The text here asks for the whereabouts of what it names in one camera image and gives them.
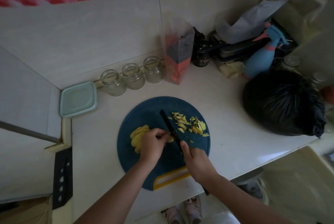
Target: black plastic bag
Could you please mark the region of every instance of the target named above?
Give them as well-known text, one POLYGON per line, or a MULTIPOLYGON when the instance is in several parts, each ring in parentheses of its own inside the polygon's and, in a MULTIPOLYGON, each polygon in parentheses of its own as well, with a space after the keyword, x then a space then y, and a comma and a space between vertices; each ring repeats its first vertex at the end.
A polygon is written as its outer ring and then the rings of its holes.
POLYGON ((317 137, 324 133, 325 105, 299 74, 286 70, 260 73, 246 83, 242 101, 247 113, 273 133, 317 137))

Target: blue spray bottle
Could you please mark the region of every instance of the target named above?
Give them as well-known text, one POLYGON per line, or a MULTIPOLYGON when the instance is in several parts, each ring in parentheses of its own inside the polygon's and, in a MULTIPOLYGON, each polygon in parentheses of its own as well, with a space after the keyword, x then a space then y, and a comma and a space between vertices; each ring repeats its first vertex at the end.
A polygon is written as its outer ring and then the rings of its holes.
POLYGON ((262 38, 269 37, 271 41, 266 44, 263 48, 256 51, 245 63, 244 77, 246 79, 252 79, 257 74, 269 70, 273 58, 275 55, 275 49, 280 42, 288 45, 289 42, 286 40, 284 34, 275 26, 270 25, 264 33, 256 38, 259 40, 262 38))

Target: black knife blade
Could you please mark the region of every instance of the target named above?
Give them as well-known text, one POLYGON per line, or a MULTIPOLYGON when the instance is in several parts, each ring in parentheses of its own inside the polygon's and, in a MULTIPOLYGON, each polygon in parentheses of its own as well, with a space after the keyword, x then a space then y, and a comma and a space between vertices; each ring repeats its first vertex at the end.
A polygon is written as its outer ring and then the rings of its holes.
POLYGON ((160 111, 160 115, 161 115, 162 119, 165 121, 165 124, 166 124, 166 126, 167 126, 167 128, 168 128, 168 130, 169 130, 169 132, 170 132, 170 135, 175 139, 175 142, 176 142, 177 146, 179 147, 181 153, 183 154, 183 152, 182 152, 182 148, 181 148, 181 144, 180 144, 181 140, 180 140, 180 138, 178 137, 176 131, 174 130, 174 128, 173 128, 171 122, 169 121, 169 119, 168 119, 168 117, 167 117, 165 111, 164 111, 164 110, 161 110, 161 111, 160 111))

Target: countertop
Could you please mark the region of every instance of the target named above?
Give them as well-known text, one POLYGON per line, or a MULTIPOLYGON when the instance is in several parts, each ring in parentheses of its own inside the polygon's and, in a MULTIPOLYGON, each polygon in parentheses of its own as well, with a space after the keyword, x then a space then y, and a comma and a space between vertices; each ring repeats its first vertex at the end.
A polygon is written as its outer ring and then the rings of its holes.
MULTIPOLYGON (((233 179, 282 157, 315 140, 270 133, 256 124, 241 103, 245 79, 227 79, 213 62, 190 65, 177 86, 165 80, 146 82, 139 90, 127 89, 113 97, 98 89, 98 107, 72 119, 73 220, 83 214, 123 175, 117 156, 117 135, 125 116, 139 103, 156 96, 174 96, 192 104, 203 115, 211 136, 209 158, 221 175, 233 179)), ((141 189, 127 223, 202 193, 192 177, 156 191, 141 189)))

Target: cutting board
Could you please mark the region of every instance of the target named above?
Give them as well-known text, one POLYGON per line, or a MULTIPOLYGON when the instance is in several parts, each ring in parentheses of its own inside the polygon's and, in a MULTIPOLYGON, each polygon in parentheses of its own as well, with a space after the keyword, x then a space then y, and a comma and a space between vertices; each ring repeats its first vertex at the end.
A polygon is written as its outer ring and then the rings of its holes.
MULTIPOLYGON (((141 104, 138 104, 124 119, 117 138, 117 153, 118 158, 124 172, 138 162, 140 154, 135 153, 135 148, 131 146, 130 134, 138 127, 148 125, 150 129, 161 128, 168 131, 165 122, 160 116, 160 110, 163 109, 167 116, 172 116, 172 112, 179 112, 186 116, 189 122, 190 117, 198 117, 200 121, 205 120, 199 111, 187 103, 176 97, 160 96, 148 99, 141 104)), ((203 137, 199 134, 190 133, 186 130, 185 133, 181 133, 177 130, 178 126, 175 124, 175 120, 170 120, 172 126, 177 132, 181 140, 188 143, 190 147, 198 147, 203 149, 207 155, 210 152, 210 136, 203 137)), ((208 125, 204 133, 209 133, 208 125)), ((159 177, 165 176, 175 170, 182 169, 185 167, 183 154, 179 150, 176 142, 167 143, 162 152, 161 158, 152 172, 146 178, 143 188, 153 191, 154 184, 159 177)))

